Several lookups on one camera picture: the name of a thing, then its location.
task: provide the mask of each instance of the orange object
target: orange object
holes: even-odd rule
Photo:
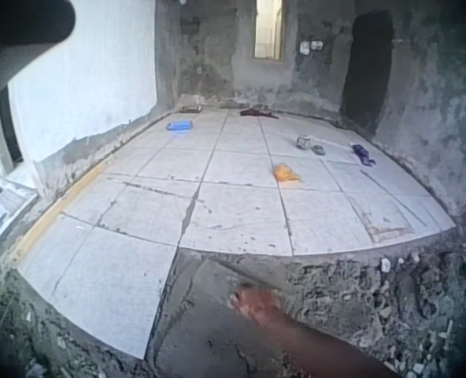
[[[276,180],[279,182],[300,180],[300,176],[296,174],[288,165],[283,163],[275,166],[273,169],[273,174],[275,175]]]

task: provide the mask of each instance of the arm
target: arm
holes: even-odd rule
[[[237,311],[257,323],[271,341],[291,354],[312,376],[398,377],[355,346],[290,319],[282,312],[271,291],[242,289],[235,293],[232,303]]]

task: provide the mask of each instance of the blue object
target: blue object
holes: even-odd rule
[[[169,124],[167,124],[166,129],[169,131],[175,130],[189,130],[193,128],[193,121],[192,120],[173,120]]]
[[[369,158],[368,150],[366,150],[362,145],[353,144],[352,150],[360,158],[362,165],[366,165],[367,167],[376,165],[376,161]]]

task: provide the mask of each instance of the human hand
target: human hand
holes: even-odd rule
[[[261,327],[269,327],[284,318],[278,298],[268,289],[237,289],[231,296],[231,304],[238,313]]]

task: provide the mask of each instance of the white painted wall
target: white painted wall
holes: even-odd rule
[[[72,35],[9,82],[15,127],[32,161],[156,105],[155,1],[72,0]]]

